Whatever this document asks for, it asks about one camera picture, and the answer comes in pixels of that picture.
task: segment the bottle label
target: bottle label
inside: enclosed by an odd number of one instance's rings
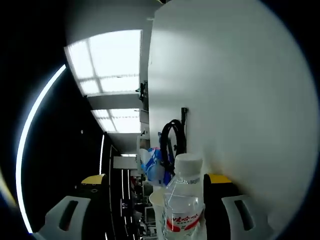
[[[171,232],[188,231],[197,226],[203,209],[187,213],[163,213],[163,226]]]

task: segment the white bottle cap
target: white bottle cap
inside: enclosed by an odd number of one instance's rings
[[[182,153],[175,157],[174,173],[181,176],[194,176],[201,172],[202,158],[191,153]]]

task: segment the black cable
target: black cable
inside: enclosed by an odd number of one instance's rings
[[[173,162],[169,161],[167,150],[168,142],[170,142],[168,137],[171,128],[173,128],[176,137],[175,156],[172,156]],[[164,126],[160,137],[160,149],[162,155],[161,165],[165,168],[166,171],[168,171],[172,175],[175,175],[175,157],[179,154],[184,154],[187,149],[187,140],[184,125],[182,125],[179,120],[173,119],[171,122],[167,123]]]

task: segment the water bottle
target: water bottle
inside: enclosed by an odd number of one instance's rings
[[[186,239],[199,225],[205,207],[200,182],[202,162],[190,153],[175,158],[175,176],[164,191],[162,233],[166,240]]]

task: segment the plastic bottle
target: plastic bottle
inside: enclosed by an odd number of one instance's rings
[[[202,159],[190,153],[175,158],[175,176],[164,191],[162,233],[166,240],[191,236],[205,207],[200,182]]]

